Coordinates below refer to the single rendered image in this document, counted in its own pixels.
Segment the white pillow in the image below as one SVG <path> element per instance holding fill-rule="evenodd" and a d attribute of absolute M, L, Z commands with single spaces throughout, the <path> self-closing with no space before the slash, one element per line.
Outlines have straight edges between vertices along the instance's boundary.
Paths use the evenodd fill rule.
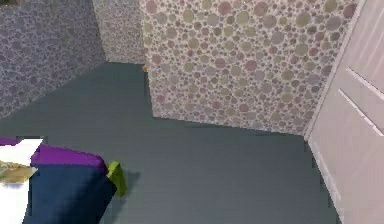
<path fill-rule="evenodd" d="M 42 142 L 42 139 L 23 139 L 14 146 L 0 146 L 0 161 L 29 166 L 32 155 Z"/>

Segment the white room door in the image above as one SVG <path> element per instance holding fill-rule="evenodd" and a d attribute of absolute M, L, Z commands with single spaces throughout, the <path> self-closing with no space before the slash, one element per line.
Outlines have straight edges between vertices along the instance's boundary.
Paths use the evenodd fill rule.
<path fill-rule="evenodd" d="M 341 224 L 384 224 L 384 0 L 360 0 L 309 146 Z"/>

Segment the patterned yellow-green pillow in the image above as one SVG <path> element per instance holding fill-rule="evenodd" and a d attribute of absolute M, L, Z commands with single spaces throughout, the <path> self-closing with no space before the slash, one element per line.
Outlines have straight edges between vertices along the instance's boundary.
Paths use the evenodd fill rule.
<path fill-rule="evenodd" d="M 19 184 L 29 180 L 37 168 L 14 162 L 0 161 L 0 183 Z"/>

